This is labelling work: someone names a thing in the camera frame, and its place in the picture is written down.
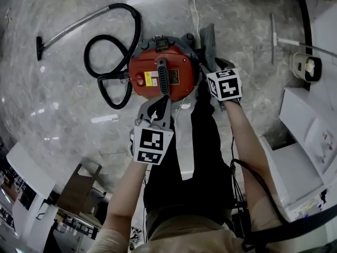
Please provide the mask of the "person in white shirt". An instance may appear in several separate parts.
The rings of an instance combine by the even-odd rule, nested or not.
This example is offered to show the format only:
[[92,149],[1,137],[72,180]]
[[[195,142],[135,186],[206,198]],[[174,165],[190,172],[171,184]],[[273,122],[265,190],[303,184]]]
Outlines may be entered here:
[[[261,198],[251,211],[252,230],[281,225],[268,197]],[[201,216],[177,216],[163,222],[149,241],[131,253],[244,253],[243,239],[227,226]],[[266,245],[269,253],[294,253],[291,240]],[[117,231],[101,230],[87,253],[127,253],[128,242]]]

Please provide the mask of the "dark grey open cabinet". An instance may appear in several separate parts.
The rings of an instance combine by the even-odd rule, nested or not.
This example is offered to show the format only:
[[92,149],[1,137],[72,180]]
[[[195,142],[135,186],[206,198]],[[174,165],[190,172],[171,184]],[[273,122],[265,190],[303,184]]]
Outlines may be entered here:
[[102,225],[107,215],[108,199],[106,192],[94,188],[102,166],[99,165],[94,173],[88,175],[80,174],[82,166],[79,164],[75,168],[56,206],[69,214]]

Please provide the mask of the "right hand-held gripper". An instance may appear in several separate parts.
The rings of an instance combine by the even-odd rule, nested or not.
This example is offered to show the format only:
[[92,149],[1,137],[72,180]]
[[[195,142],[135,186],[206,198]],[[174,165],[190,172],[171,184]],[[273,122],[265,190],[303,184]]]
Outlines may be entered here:
[[232,62],[221,58],[215,58],[215,62],[221,70],[210,72],[210,70],[206,68],[206,78],[210,94],[218,100],[221,111],[224,111],[225,101],[240,104],[242,82],[240,80],[239,71]]

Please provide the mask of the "white long-handled floor squeegee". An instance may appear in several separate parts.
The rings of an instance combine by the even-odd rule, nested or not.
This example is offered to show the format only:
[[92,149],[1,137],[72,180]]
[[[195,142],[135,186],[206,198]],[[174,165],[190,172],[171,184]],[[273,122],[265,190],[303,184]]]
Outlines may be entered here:
[[271,19],[271,35],[272,35],[272,39],[271,39],[271,46],[272,46],[272,59],[271,59],[271,63],[272,65],[275,64],[275,54],[276,54],[276,47],[278,45],[278,43],[283,43],[283,44],[288,44],[288,45],[294,45],[294,46],[302,46],[305,48],[309,48],[311,50],[316,50],[319,51],[321,53],[327,54],[331,57],[334,57],[337,59],[337,54],[332,53],[330,51],[324,50],[322,48],[316,47],[316,46],[312,46],[312,45],[306,45],[302,42],[299,41],[294,41],[294,40],[289,40],[289,39],[285,39],[285,38],[280,38],[277,36],[276,33],[276,28],[275,28],[275,18],[273,13],[270,13],[270,19]]

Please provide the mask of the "white trash bin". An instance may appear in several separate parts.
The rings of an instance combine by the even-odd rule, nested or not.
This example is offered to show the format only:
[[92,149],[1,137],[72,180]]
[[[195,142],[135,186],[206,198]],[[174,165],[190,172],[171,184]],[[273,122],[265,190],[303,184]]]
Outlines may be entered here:
[[308,83],[317,83],[322,76],[321,59],[308,54],[292,53],[289,68],[295,77]]

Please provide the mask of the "white appliance box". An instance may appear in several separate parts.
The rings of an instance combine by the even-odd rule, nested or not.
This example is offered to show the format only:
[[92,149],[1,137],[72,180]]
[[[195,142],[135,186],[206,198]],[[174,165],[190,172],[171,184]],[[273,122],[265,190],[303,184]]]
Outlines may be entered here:
[[337,113],[303,88],[285,88],[280,120],[305,151],[324,184],[337,181]]

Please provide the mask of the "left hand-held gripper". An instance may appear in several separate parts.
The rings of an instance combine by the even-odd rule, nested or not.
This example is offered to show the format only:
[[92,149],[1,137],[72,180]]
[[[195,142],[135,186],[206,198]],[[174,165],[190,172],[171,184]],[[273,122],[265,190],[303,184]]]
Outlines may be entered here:
[[[155,124],[150,122],[153,114]],[[157,96],[143,103],[133,129],[133,160],[160,165],[173,139],[171,99]]]

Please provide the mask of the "person's left forearm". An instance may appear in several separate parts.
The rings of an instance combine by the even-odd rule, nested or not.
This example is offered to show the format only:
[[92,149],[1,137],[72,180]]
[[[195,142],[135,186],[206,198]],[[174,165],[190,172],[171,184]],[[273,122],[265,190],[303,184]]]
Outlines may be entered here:
[[130,237],[131,222],[140,196],[147,164],[131,162],[119,181],[108,204],[104,229]]

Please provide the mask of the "person's black trousers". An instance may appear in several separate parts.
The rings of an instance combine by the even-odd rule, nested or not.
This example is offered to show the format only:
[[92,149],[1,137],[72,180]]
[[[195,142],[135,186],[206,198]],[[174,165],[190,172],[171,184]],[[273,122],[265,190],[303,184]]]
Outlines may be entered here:
[[183,180],[173,138],[159,166],[152,166],[144,190],[147,213],[201,215],[223,222],[234,206],[232,171],[223,161],[221,140],[212,116],[208,84],[201,81],[191,114],[194,171]]

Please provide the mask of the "white desk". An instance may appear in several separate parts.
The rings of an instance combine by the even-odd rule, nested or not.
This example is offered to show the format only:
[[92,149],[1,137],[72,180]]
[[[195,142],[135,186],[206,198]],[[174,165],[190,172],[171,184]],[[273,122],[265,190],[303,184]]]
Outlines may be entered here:
[[35,163],[19,142],[6,158],[16,173],[36,193],[28,209],[19,200],[15,201],[12,207],[15,232],[28,247],[42,253],[57,214],[57,208],[46,202],[56,183]]

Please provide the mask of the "metal vacuum wand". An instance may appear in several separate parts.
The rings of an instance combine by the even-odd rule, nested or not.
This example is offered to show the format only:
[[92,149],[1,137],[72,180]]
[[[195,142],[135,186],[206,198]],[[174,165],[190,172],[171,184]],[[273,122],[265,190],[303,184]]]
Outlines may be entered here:
[[76,21],[75,23],[69,25],[65,29],[63,29],[61,32],[56,34],[54,37],[52,37],[49,41],[46,43],[43,42],[43,39],[41,36],[36,37],[36,57],[37,60],[40,61],[42,59],[42,55],[45,49],[50,47],[52,44],[54,44],[56,41],[60,40],[63,36],[70,33],[72,30],[80,27],[81,25],[87,23],[88,21],[96,18],[99,15],[102,15],[103,13],[110,10],[110,6],[103,7],[93,13],[88,14],[87,16],[81,18],[80,20]]

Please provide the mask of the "person's right forearm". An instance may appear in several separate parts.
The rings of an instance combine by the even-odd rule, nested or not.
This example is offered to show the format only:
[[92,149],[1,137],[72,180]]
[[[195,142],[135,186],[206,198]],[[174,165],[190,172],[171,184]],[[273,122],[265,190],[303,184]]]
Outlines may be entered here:
[[[242,108],[234,102],[224,102],[239,159],[256,171],[265,181],[277,207],[280,200],[270,172],[264,149]],[[280,226],[280,222],[262,186],[246,168],[242,169],[245,194],[251,218],[252,230],[264,230]]]

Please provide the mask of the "red vacuum cleaner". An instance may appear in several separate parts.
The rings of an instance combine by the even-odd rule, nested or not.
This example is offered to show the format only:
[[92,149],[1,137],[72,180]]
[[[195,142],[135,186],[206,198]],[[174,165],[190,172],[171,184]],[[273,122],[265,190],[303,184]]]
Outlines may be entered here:
[[194,35],[155,36],[134,51],[128,75],[135,92],[151,99],[167,94],[176,102],[187,97],[199,79],[200,52]]

